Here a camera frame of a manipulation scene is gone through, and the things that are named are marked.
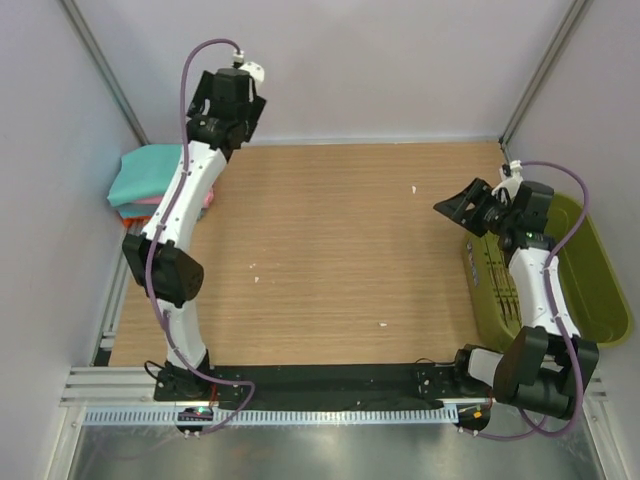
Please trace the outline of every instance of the wooden table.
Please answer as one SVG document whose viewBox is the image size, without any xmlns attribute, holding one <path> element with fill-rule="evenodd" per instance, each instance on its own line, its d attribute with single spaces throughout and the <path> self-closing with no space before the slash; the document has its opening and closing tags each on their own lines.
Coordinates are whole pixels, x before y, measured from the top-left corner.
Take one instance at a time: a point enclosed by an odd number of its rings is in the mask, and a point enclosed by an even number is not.
<svg viewBox="0 0 640 480">
<path fill-rule="evenodd" d="M 497 143 L 251 147 L 234 154 L 196 226 L 197 297 L 214 364 L 452 360 L 479 343 L 464 231 L 437 214 Z M 163 333 L 130 281 L 112 366 L 162 362 Z"/>
</svg>

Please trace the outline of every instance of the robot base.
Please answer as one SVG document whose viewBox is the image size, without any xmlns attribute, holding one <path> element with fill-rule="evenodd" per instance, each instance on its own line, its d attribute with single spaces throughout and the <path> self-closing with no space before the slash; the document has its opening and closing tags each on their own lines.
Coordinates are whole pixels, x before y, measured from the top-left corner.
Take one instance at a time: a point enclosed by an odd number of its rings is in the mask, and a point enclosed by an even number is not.
<svg viewBox="0 0 640 480">
<path fill-rule="evenodd" d="M 197 370 L 205 375 L 211 375 L 209 352 L 205 354 Z M 176 367 L 165 362 L 164 368 L 158 372 L 153 399 L 157 402 L 184 402 L 209 400 L 211 398 L 211 383 L 194 375 L 189 370 Z"/>
</svg>

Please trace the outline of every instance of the plastic bin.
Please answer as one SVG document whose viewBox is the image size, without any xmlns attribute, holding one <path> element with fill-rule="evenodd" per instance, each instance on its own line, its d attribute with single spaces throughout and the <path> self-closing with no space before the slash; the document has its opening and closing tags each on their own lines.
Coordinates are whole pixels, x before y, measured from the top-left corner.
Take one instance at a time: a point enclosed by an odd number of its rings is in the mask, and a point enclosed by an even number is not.
<svg viewBox="0 0 640 480">
<path fill-rule="evenodd" d="M 556 193 L 546 233 L 560 240 L 581 209 L 571 198 Z M 521 322 L 518 292 L 497 237 L 468 234 L 462 252 L 480 338 L 486 347 L 503 352 L 520 331 Z M 588 216 L 558 257 L 567 308 L 583 338 L 600 347 L 623 343 L 631 334 L 632 316 Z"/>
</svg>

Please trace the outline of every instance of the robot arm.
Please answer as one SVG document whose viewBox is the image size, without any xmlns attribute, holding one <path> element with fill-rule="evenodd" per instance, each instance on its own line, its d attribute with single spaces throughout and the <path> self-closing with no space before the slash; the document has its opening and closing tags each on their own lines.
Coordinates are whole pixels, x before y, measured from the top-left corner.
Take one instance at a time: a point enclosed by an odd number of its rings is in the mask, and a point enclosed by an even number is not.
<svg viewBox="0 0 640 480">
<path fill-rule="evenodd" d="M 189 172 L 161 231 L 152 264 L 154 293 L 160 311 L 167 312 L 170 319 L 165 328 L 185 360 L 205 374 L 210 371 L 209 356 L 200 335 L 194 300 L 202 287 L 204 269 L 188 254 L 191 236 L 207 192 L 226 168 L 233 151 L 251 140 L 266 104 L 257 94 L 264 81 L 262 67 L 234 59 L 232 68 L 221 68 L 215 74 L 203 72 L 196 88 L 187 112 Z M 184 175 L 183 159 L 184 152 L 167 192 L 141 234 L 127 234 L 123 241 L 133 277 L 145 290 L 145 262 L 151 238 Z M 209 391 L 208 383 L 185 369 L 169 347 L 154 398 L 172 400 L 174 394 L 198 398 Z"/>
<path fill-rule="evenodd" d="M 555 239 L 544 233 L 554 192 L 547 185 L 524 181 L 521 171 L 520 163 L 512 162 L 501 170 L 498 187 L 492 189 L 476 178 L 461 193 L 434 206 L 476 236 L 489 231 L 498 235 L 520 301 L 522 329 L 504 354 L 467 345 L 458 352 L 456 364 L 489 385 L 498 402 L 568 419 L 576 406 L 576 372 L 556 324 L 545 275 L 549 275 L 557 315 L 576 351 L 584 388 L 598 362 L 598 348 L 580 337 L 569 315 L 558 278 L 558 258 L 545 269 L 555 246 Z"/>
</svg>

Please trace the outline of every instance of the metal plate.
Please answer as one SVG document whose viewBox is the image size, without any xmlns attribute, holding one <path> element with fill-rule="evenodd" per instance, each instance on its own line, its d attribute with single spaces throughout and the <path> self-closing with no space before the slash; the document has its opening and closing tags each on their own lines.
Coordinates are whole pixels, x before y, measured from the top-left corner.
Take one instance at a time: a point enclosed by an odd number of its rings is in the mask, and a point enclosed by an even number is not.
<svg viewBox="0 0 640 480">
<path fill-rule="evenodd" d="M 495 405 L 491 433 L 523 422 Z M 552 421 L 557 429 L 562 422 Z M 118 459 L 127 456 L 129 460 Z M 604 480 L 585 422 L 559 439 L 493 442 L 452 425 L 229 428 L 184 439 L 175 427 L 83 427 L 71 480 Z"/>
</svg>

